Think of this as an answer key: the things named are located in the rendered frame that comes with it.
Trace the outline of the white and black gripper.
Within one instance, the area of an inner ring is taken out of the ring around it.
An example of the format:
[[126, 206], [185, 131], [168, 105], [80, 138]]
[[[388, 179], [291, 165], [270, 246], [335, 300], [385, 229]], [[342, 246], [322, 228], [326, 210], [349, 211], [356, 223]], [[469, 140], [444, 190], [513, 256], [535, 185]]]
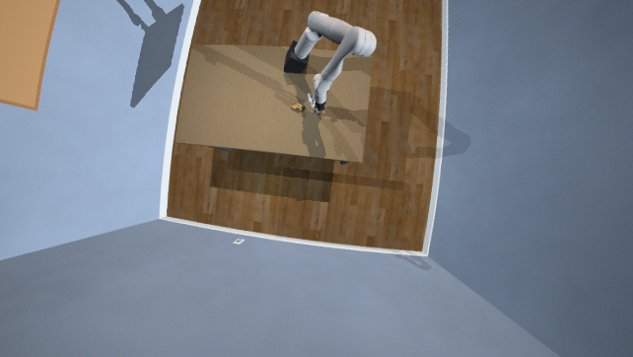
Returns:
[[310, 107], [317, 107], [316, 113], [319, 113], [321, 110], [324, 110], [326, 98], [320, 101], [320, 100], [317, 100], [316, 97], [313, 96], [311, 93], [309, 93], [308, 99], [309, 99]]

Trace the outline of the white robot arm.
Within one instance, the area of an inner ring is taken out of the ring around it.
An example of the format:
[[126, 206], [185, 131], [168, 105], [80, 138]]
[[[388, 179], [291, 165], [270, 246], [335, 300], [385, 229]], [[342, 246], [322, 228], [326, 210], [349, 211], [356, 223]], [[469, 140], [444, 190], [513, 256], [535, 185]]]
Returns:
[[342, 20], [313, 11], [308, 17], [308, 27], [295, 47], [296, 56], [301, 59], [306, 58], [316, 42], [323, 36], [340, 45], [321, 74], [314, 76], [315, 97], [320, 101], [325, 98], [332, 81], [340, 74], [344, 58], [349, 54], [360, 57], [369, 56], [374, 52], [377, 44], [374, 34], [370, 31], [352, 27]]

